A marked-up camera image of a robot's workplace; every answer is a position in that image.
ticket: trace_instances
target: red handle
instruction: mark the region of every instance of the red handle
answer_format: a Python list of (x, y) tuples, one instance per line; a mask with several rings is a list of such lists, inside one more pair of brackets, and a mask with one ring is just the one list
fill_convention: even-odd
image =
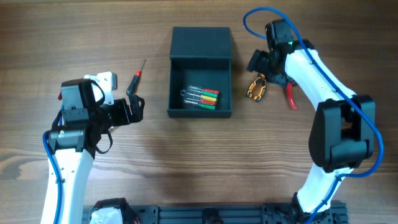
[(142, 73), (142, 71), (141, 71), (141, 70), (137, 70), (137, 72), (136, 72), (136, 75), (137, 75), (137, 76), (140, 76), (140, 75), (141, 75), (141, 73)]
[(206, 92), (209, 92), (209, 93), (215, 93), (215, 94), (218, 94), (218, 93), (219, 93), (219, 91), (217, 91), (217, 90), (211, 90), (211, 89), (203, 89), (203, 91), (206, 91)]
[(211, 105), (211, 106), (216, 106), (216, 102), (210, 101), (210, 100), (200, 99), (200, 100), (199, 100), (199, 103), (203, 103), (203, 104)]
[(287, 87), (286, 87), (287, 100), (289, 101), (291, 109), (292, 110), (297, 110), (297, 106), (296, 106), (296, 104), (294, 103), (294, 100), (293, 100), (293, 92), (292, 92), (292, 90), (293, 90), (293, 85), (291, 83), (287, 84)]

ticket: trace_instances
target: cable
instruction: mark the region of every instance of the cable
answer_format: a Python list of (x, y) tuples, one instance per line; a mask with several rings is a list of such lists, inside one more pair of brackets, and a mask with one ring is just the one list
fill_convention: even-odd
[(59, 122), (59, 125), (60, 126), (62, 126), (62, 114), (61, 114), (61, 117), (60, 117), (60, 122)]
[(55, 218), (54, 218), (54, 224), (58, 224), (58, 220), (60, 218), (60, 212), (61, 212), (61, 204), (62, 204), (62, 177), (61, 177), (61, 173), (54, 161), (54, 157), (50, 152), (50, 147), (49, 147), (49, 143), (47, 141), (47, 136), (49, 135), (50, 131), (46, 131), (43, 134), (43, 144), (44, 144), (44, 148), (45, 151), (47, 153), (47, 156), (50, 159), (52, 168), (54, 170), (55, 176), (57, 178), (57, 184), (58, 184), (58, 199), (57, 199), (57, 209), (55, 211)]
[(322, 70), (322, 68), (319, 66), (319, 64), (315, 61), (315, 59), (312, 57), (311, 53), (308, 51), (307, 47), (305, 46), (301, 35), (299, 33), (299, 31), (297, 30), (296, 26), (293, 24), (292, 21), (290, 21), (290, 19), (283, 14), (282, 12), (280, 12), (277, 9), (274, 9), (272, 7), (258, 7), (255, 9), (250, 10), (248, 13), (246, 13), (243, 17), (243, 25), (246, 28), (246, 30), (248, 30), (251, 34), (263, 38), (263, 39), (267, 39), (266, 36), (262, 35), (262, 34), (258, 34), (257, 32), (254, 32), (253, 30), (251, 30), (247, 24), (246, 24), (246, 18), (248, 15), (257, 12), (257, 11), (271, 11), (274, 12), (276, 14), (278, 14), (280, 17), (282, 17), (287, 23), (288, 25), (292, 28), (292, 30), (294, 31), (298, 42), (300, 43), (301, 47), (304, 49), (305, 53), (308, 55), (311, 63), (315, 66), (315, 68), (317, 68), (317, 70), (323, 75), (323, 77), (328, 81), (328, 83), (336, 90), (337, 93), (339, 93), (341, 95), (341, 97), (343, 97), (343, 99), (345, 101), (347, 101), (347, 103), (354, 108), (355, 112), (357, 112), (362, 119), (365, 120), (365, 122), (369, 125), (369, 127), (373, 130), (374, 134), (376, 135), (377, 138), (377, 142), (379, 144), (379, 155), (377, 156), (376, 162), (374, 163), (374, 165), (366, 172), (362, 173), (362, 174), (340, 174), (338, 176), (336, 176), (336, 179), (328, 193), (328, 195), (325, 197), (325, 199), (314, 209), (313, 213), (311, 214), (311, 217), (305, 222), (305, 224), (310, 223), (314, 218), (315, 215), (318, 213), (319, 209), (322, 208), (322, 206), (324, 205), (324, 202), (327, 202), (330, 197), (333, 195), (333, 192), (335, 191), (336, 187), (337, 187), (337, 183), (341, 180), (341, 178), (343, 177), (354, 177), (354, 178), (360, 178), (360, 177), (367, 177), (369, 175), (371, 175), (373, 172), (375, 172), (377, 170), (377, 168), (379, 168), (381, 161), (383, 160), (383, 155), (384, 155), (384, 143), (383, 143), (383, 139), (381, 136), (380, 131), (378, 130), (378, 128), (375, 126), (374, 123), (372, 123), (372, 121), (368, 118), (368, 116), (366, 116), (366, 114), (364, 114), (362, 112), (362, 110), (356, 106), (356, 104), (350, 99), (348, 98), (348, 96), (346, 96), (342, 90), (340, 90), (337, 85), (330, 79), (330, 77), (325, 73), (325, 71)]

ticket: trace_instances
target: screwdriver set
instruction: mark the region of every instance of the screwdriver set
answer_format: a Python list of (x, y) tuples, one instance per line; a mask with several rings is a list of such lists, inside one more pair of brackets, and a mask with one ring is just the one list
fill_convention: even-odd
[(215, 110), (217, 107), (218, 90), (211, 90), (208, 88), (202, 89), (200, 86), (189, 85), (187, 90), (181, 90), (180, 94), (183, 96), (183, 102), (208, 110)]

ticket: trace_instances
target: pliers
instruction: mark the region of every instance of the pliers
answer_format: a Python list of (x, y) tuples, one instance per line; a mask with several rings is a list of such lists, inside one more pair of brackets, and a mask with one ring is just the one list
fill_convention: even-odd
[(259, 102), (262, 99), (262, 96), (264, 96), (264, 93), (266, 92), (267, 81), (266, 81), (266, 76), (261, 73), (258, 73), (257, 78), (250, 84), (246, 92), (246, 97), (248, 98), (252, 97), (252, 91), (254, 87), (260, 82), (261, 82), (261, 89), (259, 94), (254, 97), (254, 100), (256, 102)]

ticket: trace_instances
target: red screwdriver handle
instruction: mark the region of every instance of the red screwdriver handle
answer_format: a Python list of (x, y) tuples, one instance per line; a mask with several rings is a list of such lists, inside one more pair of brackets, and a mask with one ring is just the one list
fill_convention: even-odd
[(215, 101), (204, 100), (204, 99), (200, 99), (200, 100), (199, 100), (199, 103), (203, 103), (203, 104), (211, 105), (211, 106), (215, 106), (215, 105), (216, 105), (216, 102), (215, 102)]
[(209, 92), (209, 93), (214, 93), (214, 94), (218, 94), (219, 91), (217, 90), (211, 90), (211, 89), (203, 89), (203, 91)]

